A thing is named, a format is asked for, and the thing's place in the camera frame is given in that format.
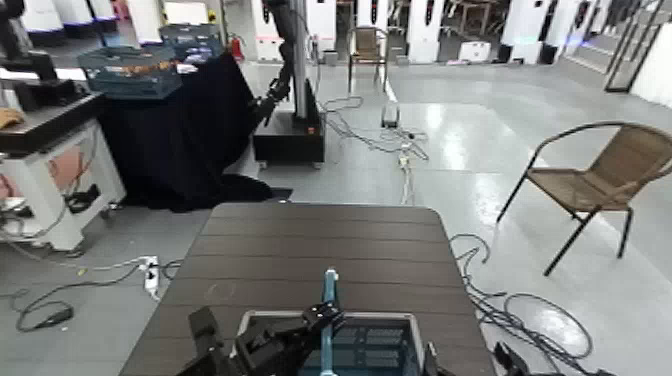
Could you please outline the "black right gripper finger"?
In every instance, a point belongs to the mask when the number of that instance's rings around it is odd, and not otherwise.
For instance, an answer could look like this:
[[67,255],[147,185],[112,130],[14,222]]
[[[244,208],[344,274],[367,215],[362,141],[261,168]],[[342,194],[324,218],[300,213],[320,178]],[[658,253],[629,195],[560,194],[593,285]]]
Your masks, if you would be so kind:
[[506,376],[528,376],[529,367],[525,360],[506,343],[497,342],[493,348],[496,362],[505,370]]
[[439,363],[438,352],[432,341],[429,341],[424,349],[422,376],[456,376]]

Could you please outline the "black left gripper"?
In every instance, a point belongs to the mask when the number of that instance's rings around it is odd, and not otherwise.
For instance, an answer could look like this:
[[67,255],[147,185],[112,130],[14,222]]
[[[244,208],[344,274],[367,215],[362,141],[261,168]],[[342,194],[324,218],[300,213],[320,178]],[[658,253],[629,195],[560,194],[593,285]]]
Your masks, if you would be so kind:
[[296,373],[315,348],[315,334],[325,328],[338,332],[346,317],[338,303],[326,301],[305,309],[302,320],[256,324],[235,338],[233,356],[223,352],[224,341],[210,307],[201,307],[188,319],[196,357],[179,376]]

